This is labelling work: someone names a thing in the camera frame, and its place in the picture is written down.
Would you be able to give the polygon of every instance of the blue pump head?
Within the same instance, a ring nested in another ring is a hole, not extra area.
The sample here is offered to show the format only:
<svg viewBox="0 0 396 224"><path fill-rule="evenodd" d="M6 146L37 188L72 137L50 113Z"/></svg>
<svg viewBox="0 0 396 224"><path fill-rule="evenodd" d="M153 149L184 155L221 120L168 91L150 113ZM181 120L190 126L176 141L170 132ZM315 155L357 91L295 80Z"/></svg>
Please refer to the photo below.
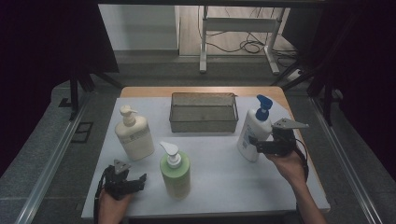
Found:
<svg viewBox="0 0 396 224"><path fill-rule="evenodd" d="M256 111L256 119L265 121L270 115L269 109L271 109L273 102L263 95L257 95L257 99L260 101L260 108Z"/></svg>

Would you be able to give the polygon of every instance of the bottle with blue pump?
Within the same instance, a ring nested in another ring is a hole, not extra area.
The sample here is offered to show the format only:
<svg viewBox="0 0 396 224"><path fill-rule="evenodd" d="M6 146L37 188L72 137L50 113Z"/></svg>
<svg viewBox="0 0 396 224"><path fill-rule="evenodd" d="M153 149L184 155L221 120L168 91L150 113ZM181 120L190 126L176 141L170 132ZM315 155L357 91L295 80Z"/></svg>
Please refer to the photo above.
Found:
<svg viewBox="0 0 396 224"><path fill-rule="evenodd" d="M256 161L259 158L259 153L255 146L249 143L248 137L256 137L260 141L266 141L272 132L272 122L269 119L269 109L271 109L273 102L263 95L257 95L260 101L260 108L249 109L245 118L244 127L239 136L237 147L239 152L248 160Z"/></svg>

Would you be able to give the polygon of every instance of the metal tray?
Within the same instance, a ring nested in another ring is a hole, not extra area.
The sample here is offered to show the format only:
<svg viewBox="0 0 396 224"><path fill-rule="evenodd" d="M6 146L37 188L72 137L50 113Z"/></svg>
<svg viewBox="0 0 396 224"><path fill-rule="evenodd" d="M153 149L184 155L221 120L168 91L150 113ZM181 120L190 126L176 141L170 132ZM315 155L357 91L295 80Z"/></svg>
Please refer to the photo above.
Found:
<svg viewBox="0 0 396 224"><path fill-rule="evenodd" d="M170 118L173 133L234 133L238 121L231 92L174 92Z"/></svg>

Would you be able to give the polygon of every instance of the pump bottle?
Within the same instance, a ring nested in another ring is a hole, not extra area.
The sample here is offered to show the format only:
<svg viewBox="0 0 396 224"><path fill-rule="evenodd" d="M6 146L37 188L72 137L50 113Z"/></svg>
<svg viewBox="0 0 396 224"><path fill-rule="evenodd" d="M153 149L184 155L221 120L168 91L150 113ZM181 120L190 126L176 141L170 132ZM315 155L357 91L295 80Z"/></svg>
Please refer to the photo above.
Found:
<svg viewBox="0 0 396 224"><path fill-rule="evenodd" d="M174 144L164 141L160 144L166 151L160 163L166 191L174 199L183 199L191 188L189 157Z"/></svg>
<svg viewBox="0 0 396 224"><path fill-rule="evenodd" d="M269 109L273 102L263 95L257 95L260 101L260 108L249 109L245 118L244 127L239 136L237 147L241 154L248 161L256 161L259 158L259 153L255 146L249 143L248 137L256 137L260 141L265 141L272 132L272 122L269 119Z"/></svg>
<svg viewBox="0 0 396 224"><path fill-rule="evenodd" d="M149 123L142 116L135 116L137 111L129 105L120 108L123 116L116 126L116 135L122 144L126 154L132 161L141 160L154 152Z"/></svg>

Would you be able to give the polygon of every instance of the wall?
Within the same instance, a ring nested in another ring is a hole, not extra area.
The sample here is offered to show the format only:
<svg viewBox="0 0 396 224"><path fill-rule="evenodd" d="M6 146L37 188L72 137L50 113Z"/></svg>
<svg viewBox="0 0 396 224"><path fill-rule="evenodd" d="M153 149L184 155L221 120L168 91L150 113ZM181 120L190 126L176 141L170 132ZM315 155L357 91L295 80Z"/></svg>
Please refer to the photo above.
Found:
<svg viewBox="0 0 396 224"><path fill-rule="evenodd" d="M99 5L114 50L178 49L178 7Z"/></svg>

